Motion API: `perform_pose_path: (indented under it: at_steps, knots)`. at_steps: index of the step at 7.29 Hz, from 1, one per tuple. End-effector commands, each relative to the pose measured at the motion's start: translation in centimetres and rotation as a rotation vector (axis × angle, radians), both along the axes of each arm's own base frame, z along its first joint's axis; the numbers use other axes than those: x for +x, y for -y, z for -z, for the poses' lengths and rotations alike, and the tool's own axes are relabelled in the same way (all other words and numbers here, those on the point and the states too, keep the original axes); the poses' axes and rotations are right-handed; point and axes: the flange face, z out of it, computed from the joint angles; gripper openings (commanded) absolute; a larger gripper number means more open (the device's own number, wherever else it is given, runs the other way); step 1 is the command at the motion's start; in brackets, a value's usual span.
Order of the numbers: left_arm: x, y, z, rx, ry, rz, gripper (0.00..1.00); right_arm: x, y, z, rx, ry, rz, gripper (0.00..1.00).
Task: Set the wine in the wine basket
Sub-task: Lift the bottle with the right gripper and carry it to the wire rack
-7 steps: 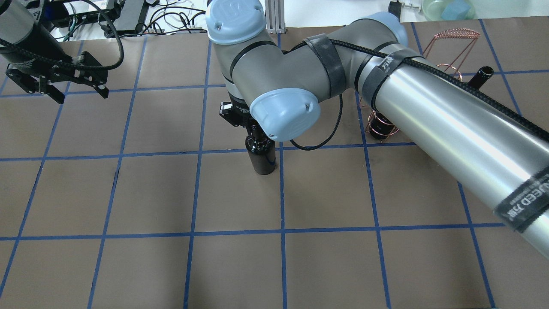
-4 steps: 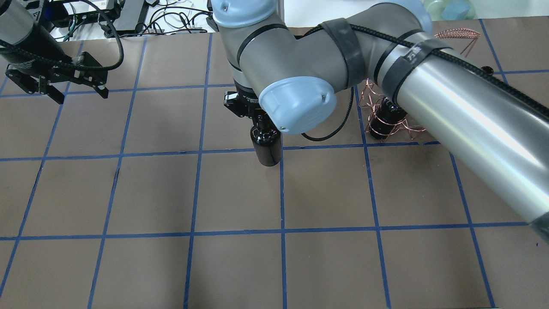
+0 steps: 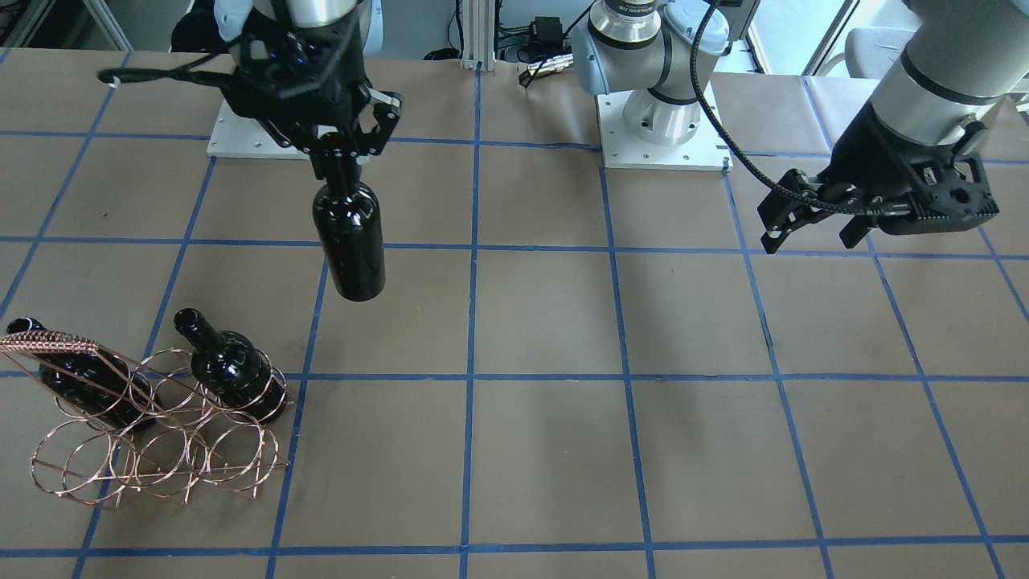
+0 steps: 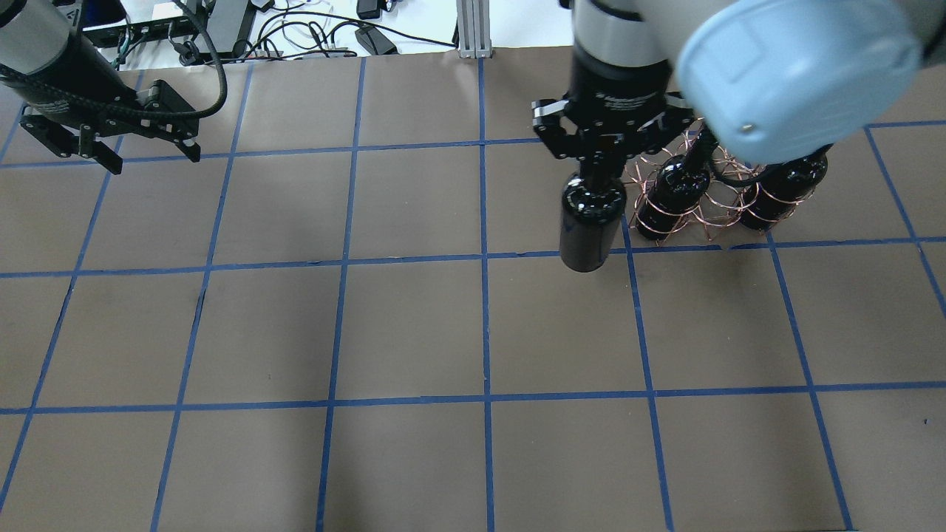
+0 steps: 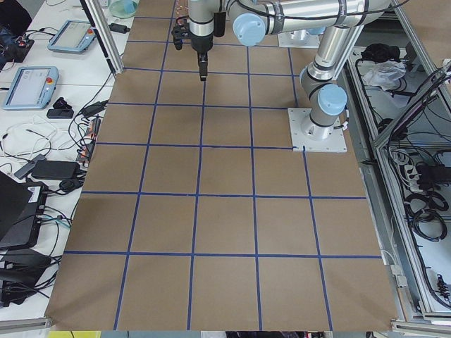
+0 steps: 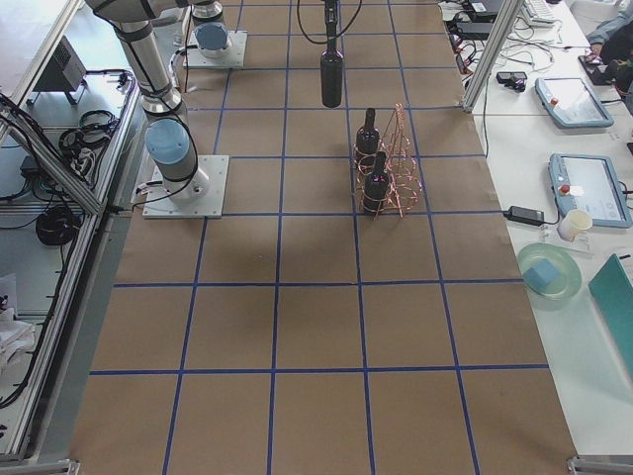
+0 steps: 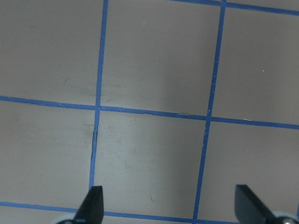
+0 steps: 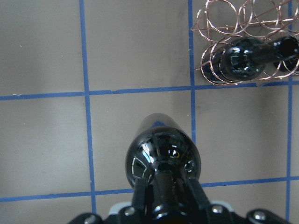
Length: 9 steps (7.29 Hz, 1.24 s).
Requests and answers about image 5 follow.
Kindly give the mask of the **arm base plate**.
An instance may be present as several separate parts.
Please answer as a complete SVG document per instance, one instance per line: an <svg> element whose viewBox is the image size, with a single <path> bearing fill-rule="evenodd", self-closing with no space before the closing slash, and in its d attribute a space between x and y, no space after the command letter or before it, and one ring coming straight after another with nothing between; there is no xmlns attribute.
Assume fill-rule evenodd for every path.
<svg viewBox="0 0 451 338"><path fill-rule="evenodd" d="M317 49L320 44L318 35L312 35L307 30L284 32L278 34L279 47Z"/></svg>
<svg viewBox="0 0 451 338"><path fill-rule="evenodd" d="M319 127L310 118L310 108L289 108L288 120L292 150L316 153L346 153L344 132L339 117L332 126Z"/></svg>

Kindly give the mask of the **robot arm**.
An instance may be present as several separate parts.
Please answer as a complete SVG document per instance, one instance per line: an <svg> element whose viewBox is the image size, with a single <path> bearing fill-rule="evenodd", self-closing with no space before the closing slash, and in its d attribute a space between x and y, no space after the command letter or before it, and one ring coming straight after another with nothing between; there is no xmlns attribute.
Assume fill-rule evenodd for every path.
<svg viewBox="0 0 451 338"><path fill-rule="evenodd" d="M199 77L208 75L208 52L214 37L224 34L230 20L237 40L255 46L267 35L293 32L319 34L314 60L300 74L311 102L302 120L302 132L310 139L330 136L345 110L347 95L333 84L340 63L354 45L359 28L373 22L389 7L389 1L188 1L187 36L197 52Z"/></svg>

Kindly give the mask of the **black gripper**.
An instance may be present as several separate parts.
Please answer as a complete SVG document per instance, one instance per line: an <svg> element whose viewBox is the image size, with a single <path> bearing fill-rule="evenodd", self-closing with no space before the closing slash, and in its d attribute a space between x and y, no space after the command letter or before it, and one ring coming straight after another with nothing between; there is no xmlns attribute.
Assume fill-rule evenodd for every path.
<svg viewBox="0 0 451 338"><path fill-rule="evenodd" d="M215 37L222 37L226 29L226 13L214 13L214 35L191 36L191 47L197 52L197 63L199 67L199 78L205 82L208 76L208 52L213 48Z"/></svg>

